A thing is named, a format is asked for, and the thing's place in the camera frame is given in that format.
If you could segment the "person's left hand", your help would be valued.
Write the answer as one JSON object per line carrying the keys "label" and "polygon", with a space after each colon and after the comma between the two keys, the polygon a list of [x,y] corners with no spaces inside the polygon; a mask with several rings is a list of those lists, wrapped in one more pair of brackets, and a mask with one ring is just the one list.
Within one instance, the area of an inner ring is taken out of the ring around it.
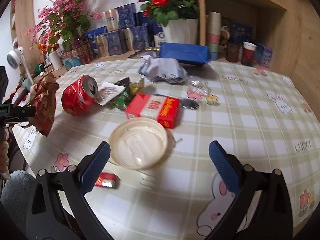
{"label": "person's left hand", "polygon": [[11,176],[9,173],[9,158],[8,158],[8,150],[9,144],[7,140],[9,139],[9,132],[7,127],[1,128],[1,159],[0,159],[0,169],[1,169],[1,177],[5,180],[10,180]]}

